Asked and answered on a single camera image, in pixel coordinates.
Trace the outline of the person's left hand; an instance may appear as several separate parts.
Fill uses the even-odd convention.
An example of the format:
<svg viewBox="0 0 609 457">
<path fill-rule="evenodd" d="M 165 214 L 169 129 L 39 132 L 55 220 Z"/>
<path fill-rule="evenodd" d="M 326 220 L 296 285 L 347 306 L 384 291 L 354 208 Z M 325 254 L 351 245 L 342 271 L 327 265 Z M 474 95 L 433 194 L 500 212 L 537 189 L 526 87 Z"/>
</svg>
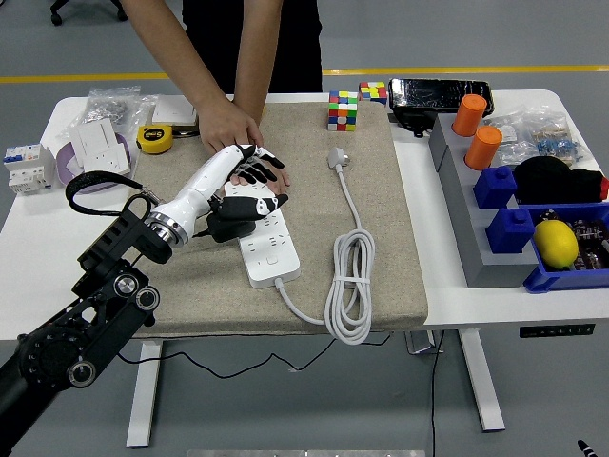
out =
<svg viewBox="0 0 609 457">
<path fill-rule="evenodd" d="M 266 151 L 247 159 L 230 176 L 229 181 L 233 185 L 262 183 L 276 195 L 286 193 L 290 186 L 284 163 Z"/>
</svg>

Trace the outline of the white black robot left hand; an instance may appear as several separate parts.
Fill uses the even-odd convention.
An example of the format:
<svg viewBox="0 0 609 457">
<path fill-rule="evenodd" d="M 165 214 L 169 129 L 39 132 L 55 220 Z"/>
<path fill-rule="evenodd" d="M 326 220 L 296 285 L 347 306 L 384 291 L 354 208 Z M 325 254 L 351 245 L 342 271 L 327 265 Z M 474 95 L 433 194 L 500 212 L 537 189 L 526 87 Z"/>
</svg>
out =
<svg viewBox="0 0 609 457">
<path fill-rule="evenodd" d="M 262 147 L 225 147 L 199 168 L 172 201 L 156 207 L 147 218 L 147 224 L 170 234 L 172 243 L 181 246 L 193 237 L 196 220 L 210 212 L 228 221 L 261 220 L 280 208 L 288 196 L 221 197 L 218 192 L 233 175 L 246 179 L 249 184 L 275 182 L 277 177 L 268 165 L 276 169 L 285 166 Z"/>
</svg>

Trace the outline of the person's right hand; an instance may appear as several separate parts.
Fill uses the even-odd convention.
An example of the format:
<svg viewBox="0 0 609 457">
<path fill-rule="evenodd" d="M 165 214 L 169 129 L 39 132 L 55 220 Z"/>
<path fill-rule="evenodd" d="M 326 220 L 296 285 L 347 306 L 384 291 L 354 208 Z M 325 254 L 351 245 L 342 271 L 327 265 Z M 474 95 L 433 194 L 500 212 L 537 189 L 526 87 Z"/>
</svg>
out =
<svg viewBox="0 0 609 457">
<path fill-rule="evenodd" d="M 251 105 L 227 98 L 197 106 L 199 131 L 205 151 L 209 155 L 232 145 L 264 144 L 260 123 L 265 103 Z"/>
</svg>

